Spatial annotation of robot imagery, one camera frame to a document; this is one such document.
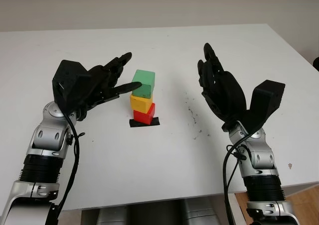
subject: wire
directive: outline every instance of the wire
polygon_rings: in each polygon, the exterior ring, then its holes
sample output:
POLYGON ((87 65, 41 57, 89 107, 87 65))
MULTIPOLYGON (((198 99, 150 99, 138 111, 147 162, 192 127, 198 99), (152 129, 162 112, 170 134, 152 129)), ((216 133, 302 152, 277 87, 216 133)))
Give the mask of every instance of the wire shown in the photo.
POLYGON ((235 171, 236 171, 236 169, 237 169, 238 164, 239 164, 239 159, 237 159, 237 163, 236 163, 236 165, 235 165, 235 167, 234 167, 234 169, 233 169, 233 172, 232 172, 231 175, 230 175, 230 178, 229 178, 228 183, 227 183, 227 188, 229 188, 230 181, 231 181, 231 179, 232 179, 233 176, 234 176, 234 173, 235 173, 235 171))
POLYGON ((232 216, 232 213, 231 213, 231 208, 230 208, 229 198, 228 198, 228 187, 229 187, 229 184, 230 184, 230 180, 232 179, 232 176, 233 176, 233 174, 232 174, 231 177, 230 177, 229 182, 227 182, 226 167, 227 167, 228 158, 232 154, 234 149, 236 149, 246 139, 251 137, 256 131, 258 131, 263 124, 264 124, 264 121, 261 122, 254 130, 252 130, 251 133, 249 133, 245 137, 241 138, 234 145, 232 145, 230 149, 228 149, 229 146, 226 147, 227 148, 227 154, 225 155, 224 162, 223 162, 223 185, 224 185, 224 197, 225 197, 226 213, 227 213, 227 218, 228 218, 229 225, 234 225, 234 221, 233 221, 233 216, 232 216))
POLYGON ((75 179, 75 174, 76 174, 76 171, 78 170, 78 165, 79 165, 79 160, 80 160, 80 143, 79 143, 79 137, 80 136, 83 136, 85 133, 80 133, 79 135, 76 133, 76 130, 75 130, 75 127, 74 127, 74 124, 72 123, 71 119, 69 118, 69 116, 67 116, 65 113, 63 113, 65 119, 68 121, 70 127, 71 127, 71 130, 72 130, 72 133, 73 133, 73 136, 74 136, 74 139, 75 139, 75 142, 74 142, 74 147, 73 147, 73 151, 74 151, 74 164, 73 164, 73 168, 72 168, 72 172, 71 172, 71 175, 70 175, 70 178, 69 178, 69 182, 68 182, 68 185, 66 186, 66 190, 65 190, 65 193, 63 195, 63 198, 60 202, 60 204, 58 205, 58 210, 57 210, 57 218, 59 217, 61 211, 62 211, 62 208, 63 208, 63 205, 66 201, 66 198, 72 188, 72 185, 73 185, 73 182, 74 182, 74 179, 75 179))

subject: white table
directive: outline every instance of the white table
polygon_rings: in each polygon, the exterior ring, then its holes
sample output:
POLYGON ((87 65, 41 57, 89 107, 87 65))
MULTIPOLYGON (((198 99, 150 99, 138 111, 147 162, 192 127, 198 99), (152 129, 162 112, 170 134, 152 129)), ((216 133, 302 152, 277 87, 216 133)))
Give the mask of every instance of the white table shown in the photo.
MULTIPOLYGON (((156 72, 154 102, 161 125, 130 128, 129 94, 89 111, 76 125, 86 135, 64 209, 222 193, 222 161, 230 141, 198 84, 197 61, 204 58, 205 42, 236 77, 248 104, 265 79, 286 83, 280 108, 264 125, 267 142, 283 186, 318 181, 319 72, 267 25, 2 32, 0 211, 42 109, 53 100, 51 80, 60 61, 78 61, 89 69, 128 51, 133 58, 119 84, 131 81, 136 69, 156 72)), ((70 149, 60 198, 73 161, 70 149)), ((232 158, 229 172, 234 163, 232 158)), ((230 190, 245 190, 239 171, 230 190)))

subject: stacked blocks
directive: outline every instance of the stacked blocks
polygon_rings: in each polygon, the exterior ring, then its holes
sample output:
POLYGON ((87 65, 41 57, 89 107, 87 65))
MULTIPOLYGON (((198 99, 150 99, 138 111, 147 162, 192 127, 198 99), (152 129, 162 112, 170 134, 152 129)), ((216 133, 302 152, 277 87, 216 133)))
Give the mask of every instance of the stacked blocks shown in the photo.
POLYGON ((132 91, 130 97, 134 120, 144 124, 151 124, 155 114, 155 104, 153 103, 155 73, 136 70, 132 82, 141 82, 142 84, 132 91))

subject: wooden floor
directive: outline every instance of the wooden floor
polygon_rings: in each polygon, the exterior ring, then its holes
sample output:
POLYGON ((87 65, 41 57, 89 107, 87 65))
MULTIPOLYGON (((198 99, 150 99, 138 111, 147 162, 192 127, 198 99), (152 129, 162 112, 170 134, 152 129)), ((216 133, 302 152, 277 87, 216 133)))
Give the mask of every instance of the wooden floor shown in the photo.
MULTIPOLYGON (((251 224, 253 220, 246 212, 247 193, 235 195, 247 225, 251 224)), ((293 203, 295 214, 301 225, 319 225, 319 186, 292 194, 287 197, 287 200, 293 203)))

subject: robotic arm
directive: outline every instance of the robotic arm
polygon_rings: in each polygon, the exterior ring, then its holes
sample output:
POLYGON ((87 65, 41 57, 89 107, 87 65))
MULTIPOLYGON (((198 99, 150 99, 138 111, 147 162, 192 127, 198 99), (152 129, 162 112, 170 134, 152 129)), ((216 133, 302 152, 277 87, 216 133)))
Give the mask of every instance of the robotic arm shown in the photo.
POLYGON ((141 86, 134 82, 115 87, 127 53, 105 66, 87 71, 80 63, 63 60, 52 80, 54 102, 43 109, 43 120, 35 129, 20 177, 13 183, 0 225, 56 225, 79 163, 79 140, 74 125, 87 111, 141 86), (59 172, 68 146, 74 144, 75 163, 59 205, 51 201, 59 191, 59 172))
POLYGON ((247 212, 252 225, 300 225, 293 207, 285 201, 274 154, 266 143, 263 124, 279 108, 285 84, 264 81, 253 92, 250 109, 245 95, 230 72, 224 71, 211 46, 204 46, 206 62, 198 62, 199 83, 209 107, 224 125, 233 145, 223 163, 224 196, 227 217, 233 225, 228 201, 227 160, 233 154, 239 163, 249 197, 247 212))

